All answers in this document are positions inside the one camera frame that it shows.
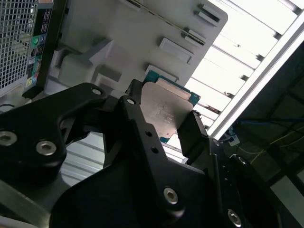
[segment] silver screw head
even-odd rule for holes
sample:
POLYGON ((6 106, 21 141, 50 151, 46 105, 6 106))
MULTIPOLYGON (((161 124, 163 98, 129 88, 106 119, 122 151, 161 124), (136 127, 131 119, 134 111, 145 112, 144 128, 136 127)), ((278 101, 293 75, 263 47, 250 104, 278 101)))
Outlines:
POLYGON ((14 132, 2 131, 0 132, 0 145, 11 146, 17 142, 17 135, 14 132))
POLYGON ((176 192, 172 188, 165 188, 163 190, 163 195, 170 204, 177 204, 177 202, 179 201, 176 192))
POLYGON ((56 145, 50 141, 40 141, 36 145, 36 151, 44 156, 52 155, 56 149, 56 145))
POLYGON ((243 163, 244 165, 246 165, 246 161, 244 160, 244 158, 238 157, 238 159, 239 159, 239 161, 240 161, 241 163, 243 163))
POLYGON ((95 94, 97 94, 97 95, 101 94, 101 92, 98 89, 92 89, 92 92, 95 93, 95 94))
POLYGON ((130 104, 135 104, 135 102, 131 99, 127 99, 127 102, 129 102, 130 104))
POLYGON ((239 218, 239 216, 237 215, 237 213, 235 213, 233 210, 228 209, 228 218, 230 219, 230 221, 236 226, 236 227, 241 227, 242 226, 242 221, 239 218))
POLYGON ((213 139, 213 142, 214 142, 217 146, 219 146, 219 142, 218 142, 216 139, 213 139))

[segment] sticker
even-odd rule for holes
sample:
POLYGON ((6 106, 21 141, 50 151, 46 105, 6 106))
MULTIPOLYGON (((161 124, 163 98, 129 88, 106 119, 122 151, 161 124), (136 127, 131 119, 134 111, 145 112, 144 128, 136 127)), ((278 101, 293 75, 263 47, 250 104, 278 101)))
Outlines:
POLYGON ((26 84, 25 87, 29 87, 29 86, 32 84, 32 82, 33 82, 33 79, 32 79, 31 77, 28 78, 28 79, 27 79, 27 84, 26 84))

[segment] metal mesh grille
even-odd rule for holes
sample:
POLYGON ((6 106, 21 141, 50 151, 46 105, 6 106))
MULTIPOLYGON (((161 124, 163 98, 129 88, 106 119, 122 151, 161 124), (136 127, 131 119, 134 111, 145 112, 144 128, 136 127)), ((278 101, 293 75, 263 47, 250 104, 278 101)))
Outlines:
POLYGON ((0 89, 26 74, 37 0, 0 0, 0 89))

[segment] cable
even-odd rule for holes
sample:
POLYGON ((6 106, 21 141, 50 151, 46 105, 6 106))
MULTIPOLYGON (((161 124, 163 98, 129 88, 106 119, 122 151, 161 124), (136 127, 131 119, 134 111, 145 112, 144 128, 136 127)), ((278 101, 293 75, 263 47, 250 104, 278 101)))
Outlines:
MULTIPOLYGON (((301 129, 303 129, 304 128, 304 126, 303 127, 300 127, 300 128, 298 128, 297 129, 297 131, 299 131, 299 130, 301 130, 301 129)), ((278 138, 278 139, 276 139, 276 140, 274 140, 273 142, 271 142, 269 145, 272 145, 272 144, 274 144, 274 143, 276 143, 277 141, 280 141, 281 139, 284 139, 284 138, 286 138, 287 136, 289 136, 289 135, 291 135, 291 134, 293 134, 293 133, 295 133, 295 131, 292 131, 292 132, 290 132, 290 133, 288 133, 288 134, 286 134, 286 135, 284 135, 284 136, 282 136, 282 137, 280 137, 280 138, 278 138)), ((251 161, 251 163, 250 164, 252 164, 263 152, 266 152, 266 150, 261 150, 261 152, 260 153, 258 153, 258 155, 251 161)))
POLYGON ((294 144, 294 143, 296 143, 296 142, 298 142, 298 141, 300 141, 300 140, 302 140, 302 139, 304 139, 304 135, 303 135, 301 138, 296 139, 296 140, 294 140, 293 142, 291 142, 291 143, 289 143, 289 144, 281 145, 280 147, 287 147, 287 146, 290 146, 290 145, 292 145, 292 144, 294 144))
POLYGON ((248 152, 248 151, 245 151, 243 148, 241 148, 241 147, 239 147, 239 146, 237 146, 241 151, 243 151, 243 152, 245 152, 245 153, 249 153, 249 154, 259 154, 260 152, 254 152, 254 153, 252 153, 252 152, 248 152))
POLYGON ((302 134, 304 135, 303 132, 300 132, 292 127, 288 127, 288 126, 285 126, 284 124, 281 124, 281 123, 277 123, 277 122, 273 122, 273 121, 268 121, 268 122, 255 122, 255 121, 240 121, 241 123, 243 124, 256 124, 256 125, 266 125, 266 124, 276 124, 276 125, 279 125, 281 127, 284 127, 286 129, 289 129, 291 131, 294 131, 294 132, 298 132, 299 134, 302 134))

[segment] mounting hole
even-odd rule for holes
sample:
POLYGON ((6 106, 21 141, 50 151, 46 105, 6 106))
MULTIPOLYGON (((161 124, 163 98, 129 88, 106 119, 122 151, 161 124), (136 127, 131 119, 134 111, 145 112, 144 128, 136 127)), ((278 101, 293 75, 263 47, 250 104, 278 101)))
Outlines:
POLYGON ((156 147, 154 147, 154 146, 151 147, 151 150, 152 150, 153 153, 158 153, 158 149, 156 147))
POLYGON ((129 102, 130 104, 135 104, 135 101, 132 99, 127 99, 127 102, 129 102))
POLYGON ((0 132, 0 145, 11 146, 17 141, 17 135, 13 132, 0 132))
POLYGON ((101 94, 101 92, 98 89, 92 89, 92 92, 95 93, 95 94, 97 94, 97 95, 101 94))
POLYGON ((146 135, 149 136, 149 137, 152 137, 152 133, 149 132, 149 131, 146 131, 146 135))

